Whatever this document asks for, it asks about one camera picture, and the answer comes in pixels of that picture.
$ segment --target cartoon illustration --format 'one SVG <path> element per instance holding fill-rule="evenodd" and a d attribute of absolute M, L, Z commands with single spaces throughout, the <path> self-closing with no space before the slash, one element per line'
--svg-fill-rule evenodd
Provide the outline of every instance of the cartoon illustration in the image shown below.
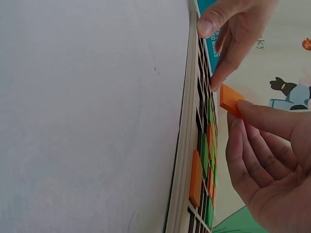
<path fill-rule="evenodd" d="M 311 51 L 311 39 L 307 38 L 302 42 L 302 47 L 307 50 Z"/>
<path fill-rule="evenodd" d="M 271 99 L 269 106 L 281 110 L 306 110 L 311 109 L 311 80 L 300 79 L 299 84 L 287 83 L 276 77 L 270 81 L 273 90 L 281 91 L 286 98 L 284 100 Z"/>
<path fill-rule="evenodd" d="M 245 206 L 213 228 L 213 233 L 268 233 L 253 219 Z"/>

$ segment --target hand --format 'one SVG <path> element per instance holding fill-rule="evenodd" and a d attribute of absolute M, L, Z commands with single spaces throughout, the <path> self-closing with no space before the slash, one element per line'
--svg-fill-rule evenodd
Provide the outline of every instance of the hand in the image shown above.
<path fill-rule="evenodd" d="M 198 21 L 199 36 L 209 38 L 219 29 L 216 51 L 221 52 L 211 79 L 216 90 L 241 64 L 262 35 L 278 0 L 218 0 Z"/>
<path fill-rule="evenodd" d="M 238 109 L 244 121 L 228 115 L 226 159 L 233 187 L 268 232 L 310 232 L 311 113 L 244 100 Z"/>

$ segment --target orange circle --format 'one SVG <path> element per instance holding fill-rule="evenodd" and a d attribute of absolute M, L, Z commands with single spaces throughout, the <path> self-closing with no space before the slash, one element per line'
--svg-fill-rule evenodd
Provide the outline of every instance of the orange circle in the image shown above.
<path fill-rule="evenodd" d="M 309 38 L 305 39 L 302 42 L 302 47 L 307 51 L 311 51 L 311 40 Z"/>

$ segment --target puzzle board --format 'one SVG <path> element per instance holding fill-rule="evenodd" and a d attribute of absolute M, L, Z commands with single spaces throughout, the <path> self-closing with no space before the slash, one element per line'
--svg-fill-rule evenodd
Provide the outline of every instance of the puzzle board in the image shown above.
<path fill-rule="evenodd" d="M 210 233 L 217 189 L 217 96 L 191 12 L 187 68 L 167 233 Z"/>

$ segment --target white wall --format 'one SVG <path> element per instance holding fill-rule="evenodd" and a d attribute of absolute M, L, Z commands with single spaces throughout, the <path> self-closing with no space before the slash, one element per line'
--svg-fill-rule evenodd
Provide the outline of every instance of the white wall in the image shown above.
<path fill-rule="evenodd" d="M 161 232 L 188 35 L 187 0 L 0 2 L 1 233 Z"/>

